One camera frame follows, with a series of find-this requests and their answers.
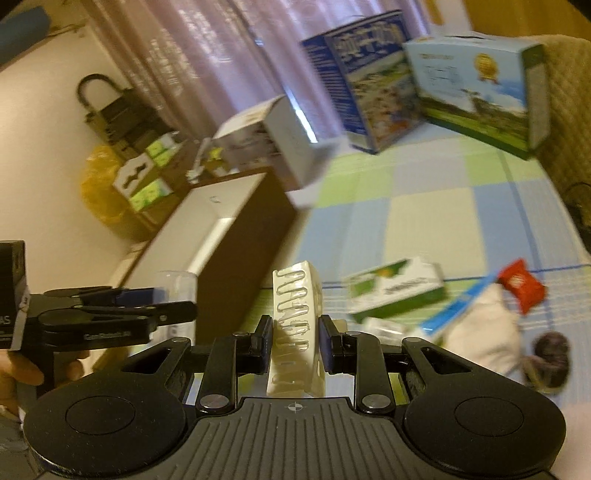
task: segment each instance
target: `red packet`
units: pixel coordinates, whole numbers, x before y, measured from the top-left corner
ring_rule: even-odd
[[[499,273],[499,283],[516,296],[523,315],[544,300],[546,295],[546,287],[527,271],[523,258]]]

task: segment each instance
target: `human hand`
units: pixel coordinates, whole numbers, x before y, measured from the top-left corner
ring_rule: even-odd
[[[78,352],[76,356],[82,359],[89,355],[90,352],[86,350]],[[69,363],[65,373],[68,381],[78,380],[84,376],[82,362],[74,360]],[[0,350],[0,405],[5,406],[14,415],[18,415],[17,382],[41,385],[43,373],[21,353]]]

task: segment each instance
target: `white wall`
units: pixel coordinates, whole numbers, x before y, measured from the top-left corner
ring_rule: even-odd
[[[108,282],[129,247],[80,199],[99,138],[76,100],[89,73],[124,79],[90,31],[56,37],[0,71],[0,239],[24,239],[33,293]],[[91,84],[98,107],[114,95]]]

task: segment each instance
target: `pink curtain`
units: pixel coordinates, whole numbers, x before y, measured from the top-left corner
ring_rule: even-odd
[[[235,113],[287,93],[311,138],[342,131],[300,41],[417,0],[83,0],[100,40],[171,124],[202,138]]]

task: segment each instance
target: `black box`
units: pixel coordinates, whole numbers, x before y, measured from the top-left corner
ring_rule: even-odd
[[[15,332],[15,321],[26,290],[25,242],[0,241],[0,349],[13,346],[15,333],[22,336],[24,325],[17,326]]]

